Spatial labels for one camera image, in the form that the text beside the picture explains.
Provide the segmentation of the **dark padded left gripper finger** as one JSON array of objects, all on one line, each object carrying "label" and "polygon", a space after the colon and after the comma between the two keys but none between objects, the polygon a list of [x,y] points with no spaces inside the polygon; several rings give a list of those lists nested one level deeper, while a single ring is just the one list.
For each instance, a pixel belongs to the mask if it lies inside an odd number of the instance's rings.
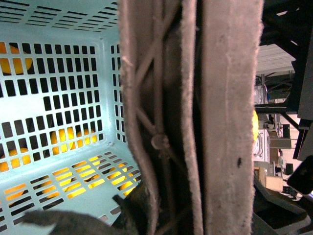
[{"label": "dark padded left gripper finger", "polygon": [[112,225],[86,213],[74,211],[26,212],[23,224],[38,227],[52,226],[51,235],[143,235],[147,227],[148,193],[144,182],[139,183],[125,198],[116,194],[112,199],[120,206],[121,214]]}]

